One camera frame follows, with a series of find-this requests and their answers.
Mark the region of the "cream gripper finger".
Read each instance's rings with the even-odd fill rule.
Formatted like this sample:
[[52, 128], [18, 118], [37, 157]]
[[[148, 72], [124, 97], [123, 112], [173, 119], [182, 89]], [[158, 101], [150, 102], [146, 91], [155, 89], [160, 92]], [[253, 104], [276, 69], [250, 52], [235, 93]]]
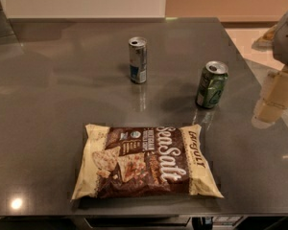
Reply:
[[288, 65], [280, 71], [269, 71], [260, 99], [256, 104], [256, 118], [264, 123], [274, 123], [288, 108]]

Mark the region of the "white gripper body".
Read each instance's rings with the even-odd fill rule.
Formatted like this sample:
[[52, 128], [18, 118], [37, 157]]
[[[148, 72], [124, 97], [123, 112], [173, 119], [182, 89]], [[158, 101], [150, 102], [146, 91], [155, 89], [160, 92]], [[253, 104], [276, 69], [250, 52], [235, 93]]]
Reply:
[[288, 11], [276, 24], [273, 39], [274, 59], [288, 65]]

